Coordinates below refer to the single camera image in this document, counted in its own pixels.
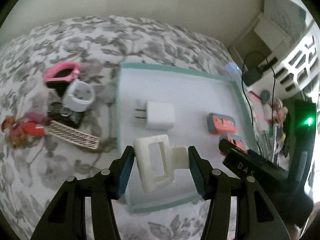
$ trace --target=bed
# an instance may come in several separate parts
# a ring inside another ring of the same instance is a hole
[[[57,138],[33,137],[13,150],[0,133],[0,210],[21,239],[31,238],[67,176],[93,176],[118,157],[114,119],[120,63],[166,64],[225,76],[223,67],[232,59],[213,38],[150,19],[80,17],[49,23],[0,48],[1,120],[28,111],[46,114],[51,102],[60,101],[42,75],[61,61],[80,62],[81,80],[95,88],[95,106],[80,130],[101,137],[100,146],[91,152]],[[113,207],[122,239],[199,239],[209,202],[195,200],[144,214],[128,214],[124,199],[113,201]],[[235,206],[231,210],[230,239]],[[86,220],[88,239],[93,239],[90,216]]]

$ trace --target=black wire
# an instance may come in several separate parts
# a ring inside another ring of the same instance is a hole
[[[250,112],[251,112],[251,123],[252,123],[252,127],[254,128],[253,126],[253,112],[252,112],[252,108],[251,108],[251,105],[250,105],[250,102],[247,98],[247,95],[245,94],[244,92],[244,87],[243,87],[243,74],[244,74],[244,66],[245,66],[245,62],[246,60],[248,59],[249,56],[251,56],[252,54],[259,54],[261,56],[264,57],[264,59],[266,60],[267,64],[268,64],[268,59],[265,55],[263,55],[260,51],[257,51],[257,50],[254,50],[254,51],[251,51],[249,52],[245,57],[244,57],[244,61],[243,61],[243,65],[242,65],[242,74],[241,74],[241,86],[242,86],[242,92],[244,94],[244,97],[245,99],[247,100],[247,103],[249,105],[249,108],[250,108]],[[274,78],[274,82],[273,82],[273,89],[272,89],[272,103],[271,103],[271,124],[273,124],[273,97],[274,97],[274,93],[275,93],[275,85],[276,85],[276,74],[275,74],[275,71],[273,70],[273,68],[270,66],[272,72],[273,72],[273,78]],[[257,142],[257,145],[258,145],[258,148],[259,148],[259,151],[262,153],[261,151],[261,148],[260,148],[260,145],[259,143]]]

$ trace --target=floral pattern fabric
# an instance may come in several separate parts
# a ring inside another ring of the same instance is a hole
[[[0,48],[0,118],[28,111],[46,114],[60,98],[42,82],[46,69],[79,62],[80,79],[96,101],[80,130],[101,137],[91,151],[54,137],[32,137],[13,150],[0,133],[0,210],[21,239],[30,239],[45,208],[69,175],[91,177],[118,158],[115,95],[119,64],[145,62],[226,75],[231,61],[224,45],[199,33],[150,19],[110,16],[61,20],[33,29]],[[86,209],[90,213],[90,201]],[[199,239],[209,203],[197,200],[148,214],[128,214],[125,200],[113,201],[122,239]],[[234,228],[232,213],[230,237]],[[93,239],[90,216],[88,239]]]

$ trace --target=wall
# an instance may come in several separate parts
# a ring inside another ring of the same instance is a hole
[[[0,29],[0,45],[32,28],[84,15],[152,18],[231,45],[263,0],[19,0]]]

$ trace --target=green led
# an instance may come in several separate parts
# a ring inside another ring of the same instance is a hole
[[[309,117],[304,123],[307,124],[308,126],[311,126],[313,123],[313,118]]]

